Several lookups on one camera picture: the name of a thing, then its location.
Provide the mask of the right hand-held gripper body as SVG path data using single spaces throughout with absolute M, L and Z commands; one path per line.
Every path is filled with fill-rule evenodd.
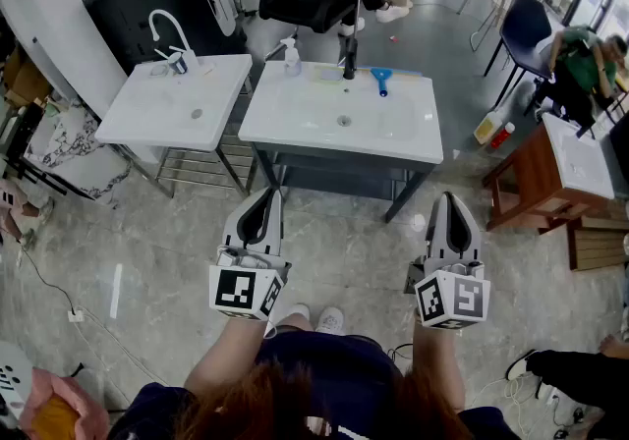
M 476 253 L 447 260 L 419 257 L 409 264 L 404 292 L 415 296 L 426 328 L 461 330 L 487 319 L 490 281 Z

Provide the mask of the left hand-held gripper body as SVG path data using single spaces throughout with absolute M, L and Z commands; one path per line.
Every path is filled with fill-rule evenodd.
M 281 256 L 221 246 L 209 267 L 209 306 L 229 317 L 267 321 L 291 267 Z

